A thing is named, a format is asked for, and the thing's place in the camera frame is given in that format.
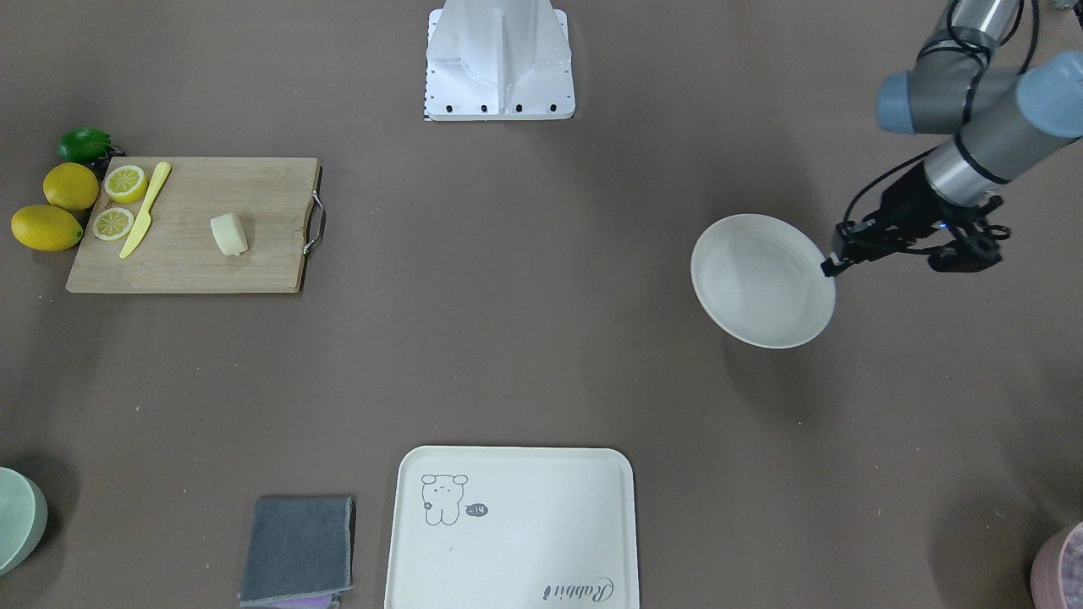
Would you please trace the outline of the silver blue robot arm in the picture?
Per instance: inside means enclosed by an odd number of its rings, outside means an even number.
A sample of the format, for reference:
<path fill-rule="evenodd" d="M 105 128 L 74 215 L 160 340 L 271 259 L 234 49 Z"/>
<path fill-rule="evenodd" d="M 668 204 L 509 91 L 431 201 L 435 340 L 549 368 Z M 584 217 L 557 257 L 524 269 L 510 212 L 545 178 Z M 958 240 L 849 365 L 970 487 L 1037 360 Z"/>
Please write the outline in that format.
<path fill-rule="evenodd" d="M 877 122 L 893 134 L 943 134 L 945 141 L 897 166 L 876 211 L 844 215 L 828 277 L 886 255 L 923 255 L 936 272 L 979 272 L 1002 259 L 1009 228 L 989 215 L 1010 184 L 1082 134 L 1082 55 L 1066 50 L 1039 66 L 993 67 L 1010 38 L 1021 1 L 952 1 L 913 69 L 890 74 L 877 98 Z"/>

